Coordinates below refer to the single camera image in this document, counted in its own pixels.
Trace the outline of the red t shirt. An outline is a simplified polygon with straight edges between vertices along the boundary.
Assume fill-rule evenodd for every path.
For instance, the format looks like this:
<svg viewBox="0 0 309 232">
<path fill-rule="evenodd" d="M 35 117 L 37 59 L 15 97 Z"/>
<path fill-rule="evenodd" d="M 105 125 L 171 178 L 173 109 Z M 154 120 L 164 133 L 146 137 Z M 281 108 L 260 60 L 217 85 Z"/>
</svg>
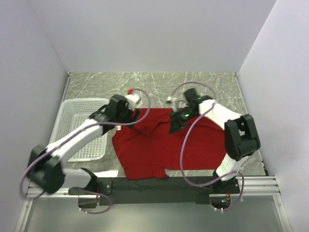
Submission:
<svg viewBox="0 0 309 232">
<path fill-rule="evenodd" d="M 165 170 L 180 169 L 180 152 L 194 119 L 180 132 L 169 134 L 169 108 L 152 108 L 132 129 L 122 127 L 112 138 L 116 155 L 128 180 L 167 178 Z M 207 118 L 192 129 L 186 142 L 184 170 L 213 170 L 226 151 L 224 131 Z"/>
</svg>

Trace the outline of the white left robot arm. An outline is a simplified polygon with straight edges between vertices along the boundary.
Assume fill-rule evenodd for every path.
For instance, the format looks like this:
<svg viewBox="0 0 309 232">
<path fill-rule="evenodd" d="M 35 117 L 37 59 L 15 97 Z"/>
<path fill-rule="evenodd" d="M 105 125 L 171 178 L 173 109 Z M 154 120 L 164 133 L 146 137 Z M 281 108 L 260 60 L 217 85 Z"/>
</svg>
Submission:
<svg viewBox="0 0 309 232">
<path fill-rule="evenodd" d="M 66 169 L 69 159 L 88 143 L 103 136 L 116 125 L 132 128 L 140 110 L 136 105 L 140 95 L 115 94 L 108 104 L 89 115 L 87 120 L 65 137 L 46 147 L 40 145 L 31 151 L 27 178 L 39 186 L 43 192 L 53 194 L 60 188 L 79 187 L 85 194 L 97 192 L 97 176 L 86 168 Z"/>
</svg>

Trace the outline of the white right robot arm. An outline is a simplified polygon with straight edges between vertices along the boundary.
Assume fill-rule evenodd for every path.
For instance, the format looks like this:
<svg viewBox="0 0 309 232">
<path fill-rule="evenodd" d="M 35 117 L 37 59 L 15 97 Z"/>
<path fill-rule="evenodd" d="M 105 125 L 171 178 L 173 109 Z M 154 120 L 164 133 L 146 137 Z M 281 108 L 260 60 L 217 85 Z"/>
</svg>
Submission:
<svg viewBox="0 0 309 232">
<path fill-rule="evenodd" d="M 214 170 L 213 178 L 210 182 L 197 184 L 191 182 L 185 175 L 184 180 L 196 188 L 212 186 L 213 190 L 222 193 L 239 175 L 240 168 L 244 161 L 260 149 L 261 143 L 255 126 L 253 117 L 250 114 L 241 115 L 217 103 L 208 96 L 200 96 L 195 88 L 191 88 L 184 93 L 186 107 L 178 108 L 178 99 L 169 96 L 166 102 L 171 105 L 170 113 L 171 126 L 170 133 L 176 133 L 184 129 L 187 121 L 196 117 L 189 130 L 203 118 L 209 119 L 224 131 L 224 146 L 226 154 L 221 164 Z"/>
</svg>

